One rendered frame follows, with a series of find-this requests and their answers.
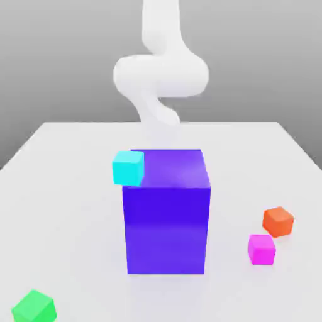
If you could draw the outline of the small cyan cube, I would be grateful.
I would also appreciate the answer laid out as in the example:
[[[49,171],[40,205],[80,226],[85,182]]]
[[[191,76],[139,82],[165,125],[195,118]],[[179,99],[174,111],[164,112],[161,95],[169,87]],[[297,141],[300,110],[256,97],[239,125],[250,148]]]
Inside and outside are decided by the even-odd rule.
[[[145,161],[141,151],[119,151],[112,162],[113,181],[121,186],[138,187],[144,177]]]

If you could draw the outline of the small orange cube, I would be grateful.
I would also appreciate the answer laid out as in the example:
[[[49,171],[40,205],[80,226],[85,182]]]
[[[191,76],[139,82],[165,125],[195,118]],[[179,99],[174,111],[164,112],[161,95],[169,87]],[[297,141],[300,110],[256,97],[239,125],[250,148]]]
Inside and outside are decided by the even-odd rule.
[[[283,207],[264,211],[262,227],[274,238],[290,235],[294,223],[294,216]]]

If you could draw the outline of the small magenta cube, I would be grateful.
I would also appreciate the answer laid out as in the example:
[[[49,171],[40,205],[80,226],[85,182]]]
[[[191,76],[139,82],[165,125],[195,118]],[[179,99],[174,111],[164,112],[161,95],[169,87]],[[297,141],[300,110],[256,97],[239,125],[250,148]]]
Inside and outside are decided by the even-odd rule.
[[[250,235],[247,250],[252,265],[274,263],[276,247],[270,235]]]

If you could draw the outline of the small green cube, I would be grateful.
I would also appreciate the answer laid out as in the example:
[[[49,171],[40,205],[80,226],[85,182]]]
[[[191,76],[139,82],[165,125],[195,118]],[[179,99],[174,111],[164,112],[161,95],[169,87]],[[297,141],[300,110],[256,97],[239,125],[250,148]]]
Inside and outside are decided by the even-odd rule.
[[[31,290],[11,310],[14,322],[55,322],[57,311],[51,297]]]

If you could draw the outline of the large purple box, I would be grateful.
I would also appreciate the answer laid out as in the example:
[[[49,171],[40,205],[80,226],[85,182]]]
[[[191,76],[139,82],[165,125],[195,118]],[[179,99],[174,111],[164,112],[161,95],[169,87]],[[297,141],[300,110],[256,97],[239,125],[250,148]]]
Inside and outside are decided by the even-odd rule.
[[[144,150],[145,175],[123,193],[129,274],[203,274],[211,184],[200,149]]]

